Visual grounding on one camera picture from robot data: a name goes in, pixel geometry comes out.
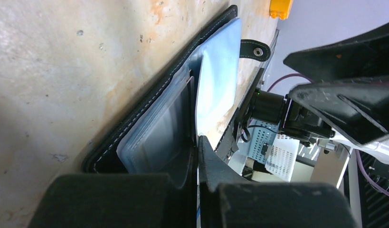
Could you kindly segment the black leather card holder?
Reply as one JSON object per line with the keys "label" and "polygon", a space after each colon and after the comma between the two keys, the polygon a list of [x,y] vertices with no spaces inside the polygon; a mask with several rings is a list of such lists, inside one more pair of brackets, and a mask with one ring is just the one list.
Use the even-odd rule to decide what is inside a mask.
{"label": "black leather card holder", "polygon": [[84,159],[85,173],[164,172],[188,166],[197,137],[233,106],[238,65],[258,62],[270,47],[242,39],[242,20],[231,5],[179,53],[134,109]]}

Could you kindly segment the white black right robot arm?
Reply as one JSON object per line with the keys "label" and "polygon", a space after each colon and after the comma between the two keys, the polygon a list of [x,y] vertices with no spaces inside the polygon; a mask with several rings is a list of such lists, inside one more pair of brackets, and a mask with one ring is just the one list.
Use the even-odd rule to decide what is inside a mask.
{"label": "white black right robot arm", "polygon": [[330,163],[339,183],[352,152],[375,158],[373,174],[389,180],[389,23],[361,35],[289,54],[283,63],[308,84],[286,95],[252,88],[241,107],[242,140],[251,142],[251,120],[266,140],[252,149],[255,161],[282,181],[292,178],[299,145],[337,157]]}

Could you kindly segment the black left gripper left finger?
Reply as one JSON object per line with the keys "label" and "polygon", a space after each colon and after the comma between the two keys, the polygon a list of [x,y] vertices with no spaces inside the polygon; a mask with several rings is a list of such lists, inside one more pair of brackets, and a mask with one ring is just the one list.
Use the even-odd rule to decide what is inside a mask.
{"label": "black left gripper left finger", "polygon": [[194,228],[196,148],[161,172],[68,174],[46,190],[31,228]]}

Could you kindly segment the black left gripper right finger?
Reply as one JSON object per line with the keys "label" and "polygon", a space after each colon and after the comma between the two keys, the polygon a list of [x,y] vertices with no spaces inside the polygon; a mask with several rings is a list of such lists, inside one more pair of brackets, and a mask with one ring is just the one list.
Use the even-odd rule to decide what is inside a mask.
{"label": "black left gripper right finger", "polygon": [[254,182],[233,171],[206,136],[198,139],[203,228],[355,228],[351,208],[334,186]]}

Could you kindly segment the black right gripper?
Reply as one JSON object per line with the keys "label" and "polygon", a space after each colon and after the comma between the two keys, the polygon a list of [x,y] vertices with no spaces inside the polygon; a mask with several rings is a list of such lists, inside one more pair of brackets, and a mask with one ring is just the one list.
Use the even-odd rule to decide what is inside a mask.
{"label": "black right gripper", "polygon": [[245,99],[241,138],[251,139],[251,120],[310,147],[335,136],[362,146],[389,140],[389,23],[326,46],[289,54],[283,64],[314,82],[289,97],[255,90]]}

